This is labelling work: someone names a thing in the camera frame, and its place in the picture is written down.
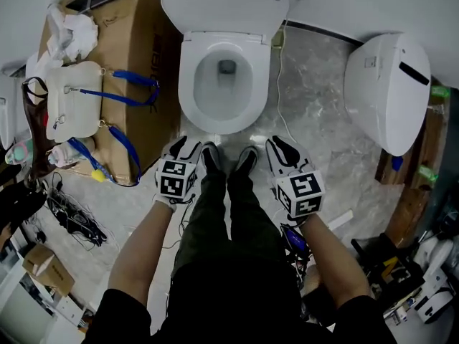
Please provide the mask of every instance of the fiducial marker cube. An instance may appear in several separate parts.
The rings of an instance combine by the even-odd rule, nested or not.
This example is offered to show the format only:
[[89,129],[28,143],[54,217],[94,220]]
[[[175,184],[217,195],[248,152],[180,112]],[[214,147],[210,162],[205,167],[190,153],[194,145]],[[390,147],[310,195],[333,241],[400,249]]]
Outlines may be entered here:
[[321,210],[325,185],[320,171],[278,178],[276,196],[292,218]]
[[196,164],[160,159],[156,180],[162,196],[184,199],[196,180]]

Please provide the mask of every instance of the floor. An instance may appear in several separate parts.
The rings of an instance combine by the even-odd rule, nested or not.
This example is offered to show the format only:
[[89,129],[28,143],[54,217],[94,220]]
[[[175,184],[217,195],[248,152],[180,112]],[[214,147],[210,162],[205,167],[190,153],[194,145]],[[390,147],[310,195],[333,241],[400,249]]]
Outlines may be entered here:
[[[321,34],[287,28],[284,71],[280,78],[280,110],[293,137],[305,146],[323,174],[327,194],[320,213],[329,223],[352,209],[354,218],[335,233],[350,245],[352,238],[371,237],[384,231],[401,194],[401,186],[381,186],[374,180],[380,147],[351,123],[344,109],[343,81],[346,60],[354,47]],[[248,129],[233,135],[215,135],[200,131],[182,118],[181,133],[201,140],[213,140],[230,160],[236,160],[247,144],[260,149],[261,159],[252,174],[261,207],[274,218],[276,225],[285,219],[280,204],[269,190],[269,167],[263,147],[267,137],[286,136],[277,112],[275,80],[279,70],[279,51],[273,50],[270,66],[268,103],[260,118]],[[71,194],[93,212],[95,218],[110,229],[108,243],[86,251],[43,208],[37,214],[56,252],[75,277],[75,295],[90,302],[101,279],[110,270],[118,250],[141,222],[155,194],[152,171],[135,188],[100,184],[71,173],[62,173],[63,191]],[[193,191],[199,194],[199,186]],[[165,247],[179,240],[178,226],[183,206],[174,215],[166,235]],[[170,272],[178,244],[164,249],[151,288],[148,308],[152,329],[164,319]]]

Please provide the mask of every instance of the glove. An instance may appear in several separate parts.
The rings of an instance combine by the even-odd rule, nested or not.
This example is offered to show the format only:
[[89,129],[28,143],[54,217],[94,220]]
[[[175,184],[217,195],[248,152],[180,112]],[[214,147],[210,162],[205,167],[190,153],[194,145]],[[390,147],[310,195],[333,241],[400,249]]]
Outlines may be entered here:
[[187,204],[186,195],[197,179],[196,167],[201,156],[200,141],[181,136],[167,144],[155,172],[158,193],[154,200],[167,204],[173,211],[176,204]]
[[292,221],[321,210],[325,186],[315,171],[308,151],[293,141],[273,136],[266,140],[273,178],[271,190]]
[[153,203],[155,203],[155,201],[166,204],[169,208],[172,209],[172,213],[175,213],[177,210],[177,204],[171,203],[170,198],[166,198],[165,196],[162,196],[159,193],[157,193],[153,198]]

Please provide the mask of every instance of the black shoe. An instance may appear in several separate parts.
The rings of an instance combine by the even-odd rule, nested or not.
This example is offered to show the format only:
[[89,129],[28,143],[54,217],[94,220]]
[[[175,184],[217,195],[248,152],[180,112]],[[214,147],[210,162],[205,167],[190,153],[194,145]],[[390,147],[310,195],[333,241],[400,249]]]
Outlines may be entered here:
[[205,143],[202,147],[202,163],[206,169],[206,173],[222,172],[222,164],[220,163],[220,153],[213,142]]
[[255,146],[248,146],[239,156],[239,160],[233,173],[249,176],[258,161],[258,151]]

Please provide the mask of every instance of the blue lanyard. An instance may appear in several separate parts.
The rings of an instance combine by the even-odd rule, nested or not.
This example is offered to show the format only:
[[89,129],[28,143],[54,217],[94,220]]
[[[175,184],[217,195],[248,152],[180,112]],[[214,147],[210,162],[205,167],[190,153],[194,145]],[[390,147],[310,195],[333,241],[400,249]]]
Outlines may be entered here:
[[119,102],[123,102],[128,106],[140,107],[140,106],[148,106],[154,104],[156,98],[159,94],[159,84],[156,80],[143,77],[135,72],[128,72],[125,70],[116,70],[112,73],[112,76],[118,77],[120,79],[127,80],[131,84],[136,85],[144,85],[146,87],[155,87],[155,91],[151,93],[150,98],[147,99],[145,102],[137,102],[136,100],[132,100],[130,98],[124,97],[122,95],[114,95],[113,93],[106,93],[106,92],[97,92],[94,90],[86,90],[83,88],[75,88],[72,90],[76,90],[86,95],[99,95],[104,98],[108,98],[111,100],[117,100]]
[[[132,185],[129,185],[129,186],[125,186],[125,187],[132,187],[132,186],[137,186],[141,180],[141,162],[140,162],[140,159],[138,157],[138,154],[137,154],[137,151],[136,149],[134,148],[134,146],[132,145],[132,143],[129,141],[129,139],[121,132],[119,131],[119,129],[117,129],[115,126],[112,126],[112,125],[108,125],[105,123],[105,121],[102,120],[102,125],[103,126],[106,126],[108,128],[108,130],[110,131],[110,133],[115,137],[116,140],[118,140],[121,144],[124,145],[124,147],[126,148],[126,150],[128,151],[128,154],[129,156],[133,159],[134,163],[136,164],[137,166],[137,176],[136,176],[136,179],[134,181],[134,184]],[[78,152],[80,152],[81,154],[83,154],[88,160],[89,162],[91,162],[91,166],[93,166],[93,168],[95,170],[101,170],[102,173],[104,174],[104,176],[106,178],[108,178],[110,181],[112,181],[113,183],[116,183],[117,185],[120,185],[114,178],[113,176],[110,174],[110,172],[108,172],[107,168],[105,168],[104,166],[102,166],[97,159],[95,159],[92,155],[91,155],[91,152],[86,148],[85,144],[83,144],[81,141],[79,141],[78,139],[76,138],[71,138],[68,140],[68,143],[73,147],[75,148]]]
[[[155,102],[156,98],[158,97],[159,84],[158,84],[158,82],[156,80],[153,80],[153,79],[150,79],[150,78],[147,78],[147,77],[143,77],[143,76],[141,76],[139,74],[136,74],[135,72],[129,72],[129,71],[125,71],[125,70],[116,70],[116,71],[114,71],[112,73],[112,76],[120,78],[120,79],[127,80],[131,84],[144,85],[144,86],[147,86],[147,87],[155,87],[155,90],[150,95],[150,98],[147,99],[147,101],[145,101],[145,102],[137,102],[136,100],[132,100],[130,98],[127,98],[127,97],[124,97],[124,96],[121,96],[121,95],[115,95],[113,93],[106,93],[106,92],[97,92],[97,91],[94,91],[94,90],[86,90],[86,89],[83,89],[83,88],[72,88],[71,90],[75,90],[75,91],[81,92],[83,94],[99,95],[101,97],[109,98],[111,100],[117,100],[119,102],[123,102],[123,103],[125,103],[125,104],[127,104],[129,106],[134,106],[134,107],[152,105]],[[118,140],[121,144],[123,144],[123,146],[128,151],[129,156],[133,159],[134,163],[137,166],[137,176],[136,176],[136,179],[134,181],[134,184],[130,185],[130,186],[126,186],[126,187],[131,187],[131,186],[138,185],[138,183],[140,182],[140,179],[141,179],[141,162],[140,162],[140,159],[138,157],[136,149],[134,148],[132,143],[129,141],[129,139],[119,129],[117,129],[115,126],[106,124],[104,120],[101,120],[101,126],[106,126],[108,128],[108,130],[110,131],[110,133],[113,135],[113,137],[115,137],[116,140]],[[75,148],[78,152],[83,154],[89,160],[89,162],[91,162],[91,165],[93,166],[93,168],[95,170],[102,171],[102,173],[104,174],[104,176],[106,178],[108,178],[113,183],[116,183],[117,185],[120,185],[113,178],[113,176],[110,174],[110,172],[108,172],[107,168],[102,166],[97,161],[97,159],[95,159],[91,155],[90,151],[86,148],[86,146],[83,143],[81,143],[76,138],[71,138],[68,141],[69,141],[69,144],[73,148]]]

